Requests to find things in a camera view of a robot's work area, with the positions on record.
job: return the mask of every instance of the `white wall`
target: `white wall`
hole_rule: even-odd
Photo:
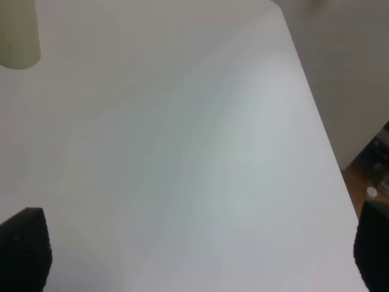
[[[344,169],[389,120],[389,2],[284,0],[281,6]]]

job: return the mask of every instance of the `cylindrical object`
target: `cylindrical object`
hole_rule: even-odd
[[[0,0],[0,64],[25,69],[40,58],[35,0]]]

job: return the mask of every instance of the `white table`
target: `white table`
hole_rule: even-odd
[[[366,291],[275,4],[37,9],[42,60],[0,69],[0,220],[44,208],[46,291]]]

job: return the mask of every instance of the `floor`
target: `floor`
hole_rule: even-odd
[[[378,196],[374,199],[367,197],[366,188],[374,187],[374,184],[369,179],[364,178],[362,174],[352,166],[349,166],[346,170],[344,170],[342,175],[358,218],[360,217],[363,203],[366,200],[381,201],[389,204],[389,196],[380,191],[378,191]]]

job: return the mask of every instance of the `black textured object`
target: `black textured object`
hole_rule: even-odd
[[[379,202],[363,205],[354,258],[370,292],[389,291],[389,205]]]
[[[0,225],[0,292],[41,292],[52,259],[42,208],[25,208]]]

